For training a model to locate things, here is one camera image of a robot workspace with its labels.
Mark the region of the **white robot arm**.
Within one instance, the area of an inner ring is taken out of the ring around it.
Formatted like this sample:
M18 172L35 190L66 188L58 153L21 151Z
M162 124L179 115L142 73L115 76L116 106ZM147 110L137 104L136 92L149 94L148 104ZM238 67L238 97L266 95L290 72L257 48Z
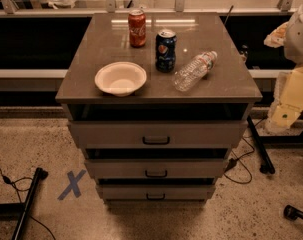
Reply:
M278 75L268 111L266 128L280 132L289 129L303 112L303 3L265 38L264 44L282 47L285 58L294 63L292 70Z

